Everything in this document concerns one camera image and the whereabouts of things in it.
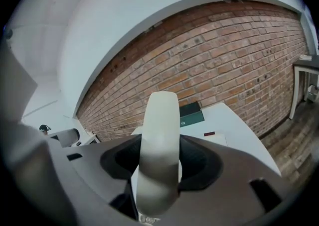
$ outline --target red brick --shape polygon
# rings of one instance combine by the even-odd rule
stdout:
[[[181,53],[181,57],[183,60],[186,60],[186,59],[193,57],[199,53],[201,53],[200,49],[198,47],[193,47],[193,48]]]
[[[189,96],[194,95],[194,94],[195,94],[194,88],[190,88],[190,89],[187,89],[187,90],[184,90],[184,91],[177,93],[177,98],[180,100],[180,99],[189,97]]]
[[[176,65],[178,62],[181,62],[180,56],[175,55],[175,56],[169,58],[168,60],[164,61],[163,63],[157,65],[156,69],[158,70],[158,72],[161,72],[165,69],[168,69],[168,68]]]
[[[198,36],[200,34],[203,34],[203,33],[206,33],[208,31],[211,31],[211,30],[214,30],[214,29],[218,29],[221,27],[221,24],[217,21],[217,22],[211,22],[211,23],[208,23],[206,25],[203,25],[201,27],[198,27],[196,29],[193,29],[189,32],[189,34],[192,36],[192,37],[195,37],[195,36]]]
[[[223,74],[223,73],[226,73],[226,72],[228,72],[228,71],[230,71],[232,69],[233,69],[232,64],[228,63],[228,64],[225,64],[225,65],[220,66],[219,68],[217,68],[217,71],[218,71],[219,74]]]
[[[196,85],[195,89],[196,89],[196,91],[198,93],[200,93],[200,92],[206,91],[206,90],[208,90],[208,89],[210,89],[212,87],[213,87],[212,82],[210,80],[208,80],[208,81],[206,81],[206,82],[204,82],[204,83],[202,83],[200,85]]]
[[[190,76],[193,77],[193,76],[196,76],[196,75],[198,75],[200,73],[205,72],[205,70],[206,70],[205,66],[203,64],[201,64],[201,65],[197,65],[195,67],[190,68],[188,70],[188,73],[189,73]]]
[[[188,33],[184,33],[184,34],[179,35],[176,38],[174,38],[173,39],[173,43],[175,45],[178,45],[178,44],[181,44],[181,43],[183,43],[184,41],[186,41],[186,40],[188,40],[190,38],[191,38],[191,36]]]
[[[231,34],[231,33],[242,31],[242,30],[243,30],[243,26],[239,24],[239,25],[234,25],[234,26],[230,26],[230,27],[227,27],[227,28],[219,29],[217,31],[217,33],[220,36],[224,36],[224,35],[228,35],[228,34]]]
[[[156,56],[160,55],[161,53],[169,50],[170,48],[172,48],[173,44],[171,41],[168,41],[162,45],[160,45],[159,47],[157,47],[156,49],[154,49],[153,51],[149,52],[147,55],[145,55],[143,57],[143,60],[145,62],[148,62],[149,60],[155,58]]]
[[[245,48],[240,44],[243,39],[250,42]],[[180,54],[175,65],[169,51]],[[186,70],[189,77],[196,76],[165,88],[179,97],[188,96],[180,105],[199,101],[206,107],[216,103],[216,98],[226,99],[260,135],[289,113],[294,78],[291,65],[307,53],[297,15],[289,10],[251,1],[197,6],[169,17],[125,46],[94,81],[77,115],[83,126],[100,134],[103,141],[130,134],[143,124],[150,94]],[[218,74],[228,64],[236,69]],[[139,84],[132,88],[132,80]],[[267,117],[272,120],[260,126]]]
[[[242,47],[248,46],[249,45],[249,41],[247,39],[242,39],[240,41],[237,42],[233,42],[231,44],[226,45],[226,50],[228,52],[240,49]]]
[[[196,56],[190,58],[189,60],[183,61],[180,64],[178,64],[177,65],[177,70],[181,72],[181,71],[183,71],[185,69],[188,69],[190,67],[196,66],[199,63],[207,61],[209,58],[210,58],[210,56],[209,56],[209,54],[207,52],[199,54],[199,55],[196,55]]]
[[[210,53],[211,57],[215,58],[215,57],[218,57],[219,55],[227,53],[227,50],[225,47],[221,46],[221,47],[218,47],[216,49],[209,51],[209,53]]]
[[[236,40],[242,39],[242,36],[241,36],[240,32],[237,32],[237,33],[229,34],[228,39],[230,42],[234,42]]]
[[[238,102],[238,97],[233,97],[233,98],[225,100],[225,104],[228,106],[237,102]]]
[[[256,99],[256,96],[255,96],[255,95],[248,97],[248,98],[246,99],[246,104],[251,103],[251,102],[254,101],[255,99]]]
[[[220,21],[220,24],[221,24],[223,27],[226,27],[226,26],[233,25],[234,22],[233,22],[232,19],[225,19],[225,20],[221,20],[221,21]]]
[[[172,93],[177,93],[183,89],[184,89],[183,84],[177,84],[177,85],[170,87],[167,91],[172,92]]]
[[[159,63],[162,63],[163,61],[167,60],[169,58],[168,53],[163,53],[155,58],[155,64],[158,65]]]
[[[185,41],[184,43],[173,47],[169,51],[169,53],[170,53],[170,55],[175,55],[175,54],[183,52],[183,51],[187,50],[188,48],[191,48],[195,45],[201,44],[202,42],[203,42],[203,39],[200,36],[193,37],[193,38]]]
[[[187,104],[188,104],[188,100],[178,101],[178,105],[179,105],[180,107],[185,106],[185,105],[187,105]]]
[[[211,15],[208,18],[211,21],[218,21],[218,20],[223,20],[223,19],[229,19],[229,18],[232,18],[232,17],[235,17],[233,12],[224,12],[224,13]]]
[[[174,77],[172,77],[170,79],[167,79],[166,81],[158,84],[158,88],[160,90],[165,89],[165,88],[167,88],[169,86],[172,86],[172,85],[174,85],[176,83],[179,83],[179,82],[181,82],[181,81],[183,81],[183,80],[185,80],[187,78],[188,78],[188,75],[187,75],[186,72],[180,73],[180,74],[175,75]]]
[[[232,70],[226,74],[220,75],[217,78],[213,79],[213,84],[214,85],[220,85],[222,83],[225,83],[227,81],[230,81],[238,76],[242,75],[240,69]]]
[[[241,68],[241,71],[243,72],[243,74],[246,74],[246,73],[248,73],[248,72],[250,72],[250,71],[252,71],[252,70],[253,70],[253,68],[252,68],[252,65],[251,65],[251,64],[246,65],[246,66],[244,66],[244,67]]]
[[[247,49],[245,48],[245,49],[241,49],[241,50],[238,50],[238,51],[236,51],[236,54],[237,54],[237,57],[243,57],[243,56],[245,56],[245,55],[247,55],[248,54],[248,51],[247,51]]]
[[[243,17],[233,18],[233,21],[235,24],[237,24],[237,23],[252,22],[253,19],[250,16],[243,16]]]
[[[240,84],[243,84],[243,83],[245,83],[245,82],[247,82],[247,81],[249,81],[257,76],[258,76],[258,71],[255,70],[255,71],[252,71],[244,76],[238,77],[236,79],[236,82],[237,82],[237,84],[240,85]]]
[[[207,107],[211,104],[216,103],[216,97],[210,97],[200,101],[202,107]]]
[[[222,91],[226,91],[226,90],[231,89],[235,86],[237,86],[236,80],[231,80],[227,83],[222,84],[221,88],[222,88]]]
[[[160,74],[160,77],[161,77],[162,80],[165,80],[166,78],[169,78],[169,77],[171,77],[171,76],[173,76],[175,74],[176,74],[176,69],[173,67],[173,68],[170,68],[170,69],[165,70],[164,72],[162,72]]]
[[[208,33],[203,34],[202,36],[206,41],[208,41],[208,40],[211,40],[211,39],[218,37],[218,34],[217,34],[216,30],[213,30],[213,31],[210,31]]]
[[[199,83],[202,83],[206,80],[212,79],[218,75],[218,72],[216,69],[208,70],[192,79],[187,80],[184,82],[185,87],[191,87],[194,85],[197,85]]]

